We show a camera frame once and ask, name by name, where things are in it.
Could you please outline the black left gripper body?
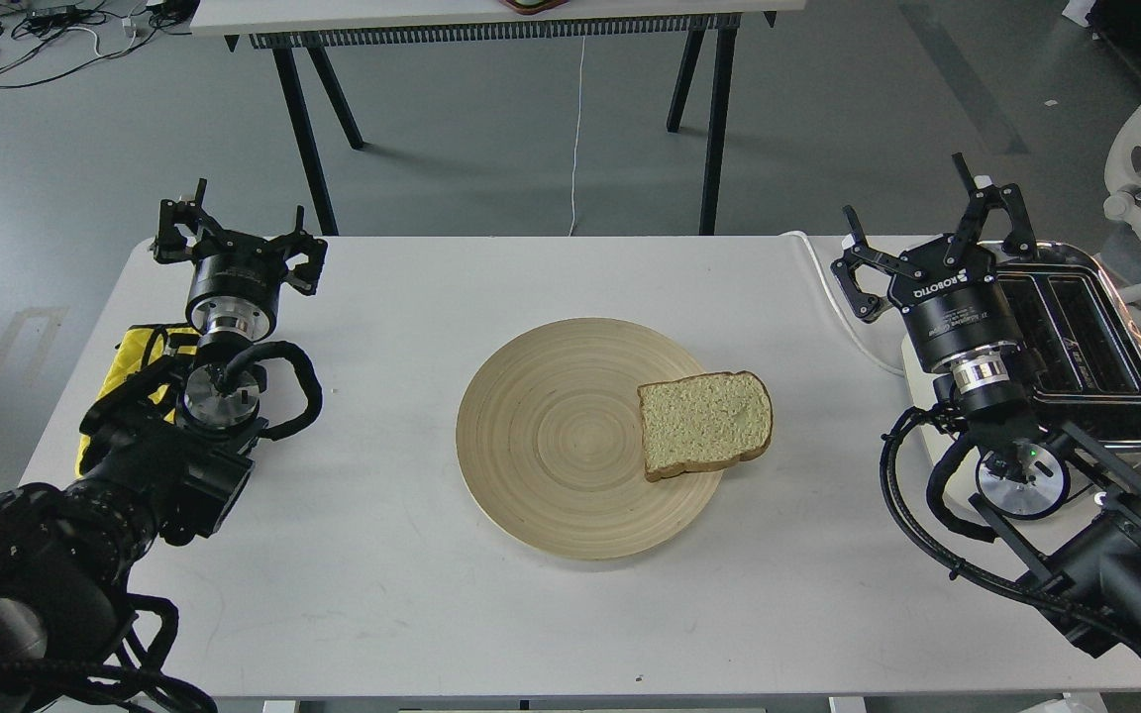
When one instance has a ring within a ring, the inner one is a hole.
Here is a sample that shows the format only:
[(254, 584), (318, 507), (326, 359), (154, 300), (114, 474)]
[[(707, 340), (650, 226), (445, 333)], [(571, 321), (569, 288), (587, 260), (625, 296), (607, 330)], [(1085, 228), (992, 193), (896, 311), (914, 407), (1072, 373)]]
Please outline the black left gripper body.
[(264, 240), (245, 235), (200, 240), (191, 260), (195, 269), (185, 308), (191, 329), (200, 334), (272, 334), (280, 310), (282, 261)]

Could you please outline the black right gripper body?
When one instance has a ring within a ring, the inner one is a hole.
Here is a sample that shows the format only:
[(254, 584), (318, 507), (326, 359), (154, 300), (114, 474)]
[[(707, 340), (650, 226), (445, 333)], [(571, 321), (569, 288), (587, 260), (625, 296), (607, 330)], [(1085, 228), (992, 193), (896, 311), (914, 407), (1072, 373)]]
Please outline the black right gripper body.
[(903, 313), (920, 365), (929, 373), (942, 373), (958, 354), (1023, 342), (996, 283), (994, 253), (968, 244), (963, 256), (947, 264), (948, 249), (956, 243), (938, 238), (906, 250), (900, 258), (909, 267), (888, 285), (888, 301)]

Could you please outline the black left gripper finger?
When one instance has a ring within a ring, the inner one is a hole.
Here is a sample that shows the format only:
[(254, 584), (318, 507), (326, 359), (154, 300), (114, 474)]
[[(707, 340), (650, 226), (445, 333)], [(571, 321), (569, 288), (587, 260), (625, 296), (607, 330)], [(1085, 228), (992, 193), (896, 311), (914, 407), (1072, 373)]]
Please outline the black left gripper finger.
[(161, 200), (157, 234), (151, 244), (155, 262), (199, 266), (209, 257), (230, 252), (227, 232), (204, 211), (207, 185), (205, 177), (200, 177), (191, 197)]
[(265, 256), (280, 265), (280, 283), (304, 295), (316, 295), (329, 251), (326, 240), (305, 230), (305, 206), (297, 206), (293, 229), (265, 243)]

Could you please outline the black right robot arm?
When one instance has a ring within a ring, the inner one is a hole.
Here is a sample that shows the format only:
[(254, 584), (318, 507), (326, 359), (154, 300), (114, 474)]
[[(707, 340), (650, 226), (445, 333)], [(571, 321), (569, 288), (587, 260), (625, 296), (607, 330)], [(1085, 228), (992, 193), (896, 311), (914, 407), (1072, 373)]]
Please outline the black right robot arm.
[[(856, 319), (901, 316), (934, 403), (883, 435), (879, 483), (893, 522), (950, 578), (1037, 610), (1099, 658), (1141, 661), (1141, 335), (1095, 258), (1034, 235), (1018, 185), (954, 164), (968, 204), (955, 230), (891, 256), (844, 206), (830, 264)], [(911, 513), (896, 461), (907, 435), (950, 437), (923, 497), (948, 532), (1002, 542), (1014, 580), (955, 554)]]

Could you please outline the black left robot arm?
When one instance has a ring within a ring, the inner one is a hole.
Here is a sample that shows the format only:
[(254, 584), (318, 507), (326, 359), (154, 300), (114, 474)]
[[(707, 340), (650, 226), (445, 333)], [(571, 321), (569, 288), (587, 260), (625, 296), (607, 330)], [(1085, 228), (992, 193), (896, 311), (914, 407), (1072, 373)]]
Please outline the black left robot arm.
[(86, 412), (87, 446), (63, 491), (0, 493), (0, 712), (59, 698), (140, 712), (213, 712), (199, 686), (163, 671), (178, 632), (164, 597), (133, 594), (130, 572), (157, 541), (185, 546), (221, 528), (259, 441), (304, 432), (323, 391), (298, 345), (277, 342), (280, 289), (316, 293), (325, 240), (225, 229), (203, 195), (163, 200), (153, 256), (193, 266), (185, 317), (193, 353), (164, 345)]

